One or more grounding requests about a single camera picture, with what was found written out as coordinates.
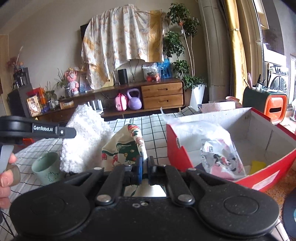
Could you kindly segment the person's left hand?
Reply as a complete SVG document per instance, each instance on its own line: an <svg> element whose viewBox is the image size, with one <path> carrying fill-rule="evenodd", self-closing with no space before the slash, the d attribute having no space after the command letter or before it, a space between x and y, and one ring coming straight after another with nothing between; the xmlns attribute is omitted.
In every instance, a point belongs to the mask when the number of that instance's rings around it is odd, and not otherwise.
<svg viewBox="0 0 296 241"><path fill-rule="evenodd" d="M14 181L14 174L11 169L1 173L1 187L0 187L0 206L3 209L10 207L9 195L11 193L11 185Z"/></svg>

